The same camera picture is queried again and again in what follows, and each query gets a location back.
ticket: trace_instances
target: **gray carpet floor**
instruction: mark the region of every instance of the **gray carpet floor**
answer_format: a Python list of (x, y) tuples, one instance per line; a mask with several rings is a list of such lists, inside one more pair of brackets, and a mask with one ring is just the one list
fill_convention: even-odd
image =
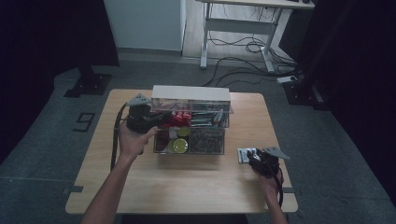
[[(219, 75), (230, 70), (222, 66)], [(154, 84), (201, 86), (214, 66), (198, 63), (120, 61), (120, 67), (95, 67), (112, 79), (104, 95), (65, 98), (78, 80), (78, 70), (55, 78), (55, 91), (29, 132), (0, 166), (0, 223), (78, 223), (65, 212), (85, 152), (108, 93), (113, 89), (151, 89)], [(240, 75), (232, 80), (257, 81)], [(299, 210), (290, 223), (396, 223), (396, 209), (331, 112), (289, 105), (281, 86), (234, 83), (230, 91), (259, 92), (267, 103), (276, 135), (295, 187)], [(86, 133), (75, 132), (81, 113), (94, 113)], [(269, 223), (267, 214), (247, 215), (251, 224)]]

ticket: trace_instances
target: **table leg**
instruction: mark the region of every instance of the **table leg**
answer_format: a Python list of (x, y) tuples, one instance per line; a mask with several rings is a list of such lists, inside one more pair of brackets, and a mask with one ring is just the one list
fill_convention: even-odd
[(210, 3), (206, 4), (206, 15), (205, 15), (205, 26), (204, 26), (204, 43), (201, 48), (201, 65), (202, 69), (206, 69), (207, 61), (207, 24), (206, 22), (210, 19)]
[(280, 8), (277, 9), (276, 17), (275, 17), (275, 20), (273, 22), (273, 25), (272, 25), (272, 28), (271, 28), (271, 32), (268, 35), (267, 42), (265, 43), (265, 47), (261, 47), (261, 49), (262, 49), (262, 58), (264, 59), (265, 66), (267, 67), (267, 70), (268, 70), (269, 73), (274, 73), (275, 72), (274, 67), (273, 67), (273, 65), (271, 63), (270, 57), (268, 55), (268, 51), (271, 48), (271, 43), (272, 43), (272, 41), (274, 39), (275, 31), (276, 31), (277, 25), (279, 23), (279, 18), (280, 18), (281, 14), (282, 14), (282, 8), (280, 7)]

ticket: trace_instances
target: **black curtain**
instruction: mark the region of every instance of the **black curtain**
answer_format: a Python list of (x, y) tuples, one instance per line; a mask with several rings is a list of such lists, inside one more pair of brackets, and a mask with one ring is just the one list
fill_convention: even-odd
[(54, 77), (82, 65), (119, 66), (102, 0), (0, 1), (0, 162), (48, 101)]
[(388, 0), (319, 0), (297, 57), (312, 80), (303, 83), (324, 86), (327, 106), (394, 204), (395, 9)]

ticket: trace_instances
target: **standing desk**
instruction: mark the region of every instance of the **standing desk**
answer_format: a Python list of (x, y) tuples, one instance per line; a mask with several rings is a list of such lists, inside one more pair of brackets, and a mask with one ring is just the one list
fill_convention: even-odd
[[(139, 92), (113, 90), (99, 118), (92, 141), (66, 204), (70, 214), (83, 214), (110, 172), (114, 121), (120, 107)], [(239, 164), (238, 147), (278, 147), (265, 101), (258, 93), (231, 93), (230, 128), (225, 131), (224, 155), (156, 154), (153, 138), (132, 164), (120, 199), (120, 214), (246, 214), (267, 211), (258, 177), (248, 164)], [(285, 182), (291, 188), (285, 162)], [(294, 193), (285, 193), (284, 212), (297, 211)]]
[[(205, 13), (205, 28), (204, 28), (204, 42), (201, 48), (201, 68), (206, 68), (207, 61), (207, 35), (209, 31), (232, 32), (242, 34), (257, 34), (268, 35), (267, 42), (264, 47), (261, 47), (262, 58), (268, 72), (274, 73), (274, 67), (269, 58), (268, 51), (271, 48), (271, 43), (274, 39), (276, 27), (279, 22), (280, 15), (283, 8), (298, 8), (298, 9), (313, 9), (315, 5), (309, 1), (308, 4), (300, 2), (292, 2), (288, 0), (196, 0), (198, 2), (206, 3)], [(268, 21), (238, 21), (230, 19), (215, 19), (210, 17), (210, 8), (212, 4), (230, 4), (240, 6), (254, 6), (254, 7), (275, 7), (275, 19)]]

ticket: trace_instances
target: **lemon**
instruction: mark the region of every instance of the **lemon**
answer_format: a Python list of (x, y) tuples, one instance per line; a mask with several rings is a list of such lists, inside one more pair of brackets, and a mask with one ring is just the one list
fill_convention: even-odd
[(187, 148), (189, 147), (189, 144), (187, 143), (186, 140), (182, 139), (182, 138), (178, 138), (177, 140), (175, 140), (175, 142), (173, 143), (173, 151), (175, 151), (176, 153), (184, 153), (187, 151)]
[(174, 144), (174, 142), (175, 142), (175, 139), (169, 140), (169, 143), (168, 143), (168, 148), (169, 148), (169, 149), (173, 150), (173, 144)]

